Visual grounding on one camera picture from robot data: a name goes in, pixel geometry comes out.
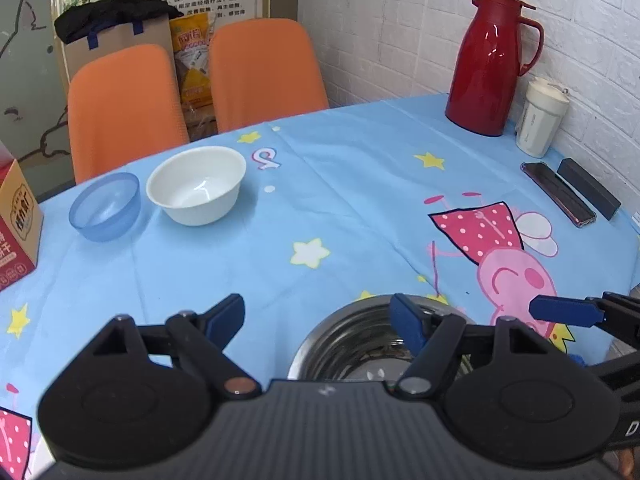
phone screen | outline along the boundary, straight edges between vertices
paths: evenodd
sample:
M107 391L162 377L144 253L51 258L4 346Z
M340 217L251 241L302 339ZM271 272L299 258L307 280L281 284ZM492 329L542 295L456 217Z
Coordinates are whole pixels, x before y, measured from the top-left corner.
M567 209L578 224L593 221L595 213L576 195L556 173L542 162L529 162L522 165L522 170L538 184L561 209Z

stainless steel bowl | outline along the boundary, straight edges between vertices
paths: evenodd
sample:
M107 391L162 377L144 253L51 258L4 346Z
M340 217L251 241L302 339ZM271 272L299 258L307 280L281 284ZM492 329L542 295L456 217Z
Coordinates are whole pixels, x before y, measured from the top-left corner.
M457 314L452 306L410 296L426 312ZM387 381L395 383L412 356L391 328L391 296L375 296L337 310L303 341L289 368L288 378L301 381ZM470 371L463 360L460 373Z

white brick wall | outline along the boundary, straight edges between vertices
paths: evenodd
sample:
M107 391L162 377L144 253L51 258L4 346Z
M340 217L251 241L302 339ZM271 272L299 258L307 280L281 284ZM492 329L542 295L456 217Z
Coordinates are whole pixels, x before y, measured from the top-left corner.
M640 210L640 0L525 0L545 27L533 75L570 88L555 146ZM471 0L299 0L333 106L449 91ZM522 27L529 60L537 32ZM518 83L511 117L531 75Z

bowl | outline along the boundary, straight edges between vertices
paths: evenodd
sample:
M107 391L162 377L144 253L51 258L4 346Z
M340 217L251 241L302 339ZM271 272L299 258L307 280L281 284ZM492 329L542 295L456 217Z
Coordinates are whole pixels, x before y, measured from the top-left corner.
M155 168L146 181L146 194L180 224L209 224L234 206L245 172L244 156L236 150L193 148Z
M71 205L69 223L88 240L122 236L140 213L140 181L132 173L112 173L87 187Z
M457 314L455 308L420 296L409 296L426 312ZM402 376L413 356L389 321L391 296L356 301L320 322L303 341L287 378L300 381L386 381ZM462 359L459 374L471 366Z

blue translucent bowl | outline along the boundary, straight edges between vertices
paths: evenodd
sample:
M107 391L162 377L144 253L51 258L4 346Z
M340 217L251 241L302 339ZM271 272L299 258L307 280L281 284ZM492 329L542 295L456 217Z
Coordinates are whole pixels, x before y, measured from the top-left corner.
M140 181L132 173L113 173L87 187L69 210L69 223L93 242L126 233L140 214Z

